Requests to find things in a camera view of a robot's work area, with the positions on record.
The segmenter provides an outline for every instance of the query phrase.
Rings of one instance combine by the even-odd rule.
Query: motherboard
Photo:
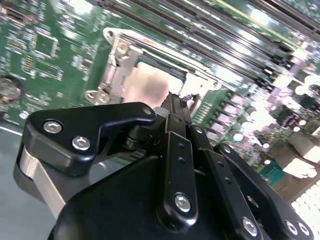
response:
[[[0,118],[171,92],[271,185],[318,176],[320,3],[0,0]]]

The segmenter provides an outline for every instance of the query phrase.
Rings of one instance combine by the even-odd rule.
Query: integrated circuit chip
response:
[[[54,57],[56,54],[58,40],[55,37],[37,32],[33,38],[34,51],[48,58]]]

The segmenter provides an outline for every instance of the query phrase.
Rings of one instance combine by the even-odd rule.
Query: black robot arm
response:
[[[90,184],[92,165],[137,150],[144,157]],[[134,102],[31,114],[13,174],[56,217],[51,240],[314,239],[230,146],[211,146],[172,94],[155,111]]]

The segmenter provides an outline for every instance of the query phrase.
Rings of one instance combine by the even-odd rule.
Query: surface-mount component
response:
[[[228,91],[226,96],[230,102],[240,106],[243,106],[248,102],[248,100],[245,97],[235,93],[234,91]]]
[[[278,141],[271,149],[271,156],[282,170],[297,178],[314,178],[317,175],[315,167],[303,160],[303,157],[288,143]]]
[[[213,131],[215,131],[217,133],[221,133],[221,134],[223,134],[228,127],[223,122],[216,120],[216,119],[210,119],[209,125]]]
[[[54,57],[58,46],[58,40],[55,37],[51,37],[37,32],[33,38],[33,48],[36,53],[42,54],[48,58]]]
[[[296,112],[285,105],[280,107],[280,112],[276,116],[276,122],[285,129],[291,129],[294,132],[300,131],[301,127],[306,124],[306,121]]]
[[[320,162],[320,142],[313,136],[294,132],[288,139],[301,156],[311,162]]]
[[[216,110],[214,112],[214,116],[218,121],[220,121],[222,123],[226,123],[226,124],[230,124],[235,120],[234,116],[232,116],[232,115],[230,115],[227,112],[222,111],[222,110]]]
[[[239,115],[242,112],[241,108],[227,101],[223,101],[220,106],[223,111],[231,115]]]

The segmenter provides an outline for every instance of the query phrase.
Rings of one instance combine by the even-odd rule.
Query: metal bracket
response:
[[[32,179],[56,219],[75,194],[91,185],[88,174],[81,177],[65,175],[30,155],[26,148],[22,151],[19,168]]]
[[[95,105],[121,103],[124,83],[143,51],[120,37],[116,37],[109,54],[103,80],[97,91],[86,91],[85,97]]]
[[[208,90],[218,90],[222,87],[208,67],[140,33],[105,28],[103,35],[112,45],[112,49],[99,87],[97,90],[85,92],[85,98],[94,105],[122,103],[125,80],[141,58],[145,58],[146,62],[152,59],[168,69],[181,72],[185,78],[183,87],[178,91],[169,89],[181,97],[188,94],[200,94],[203,97]]]

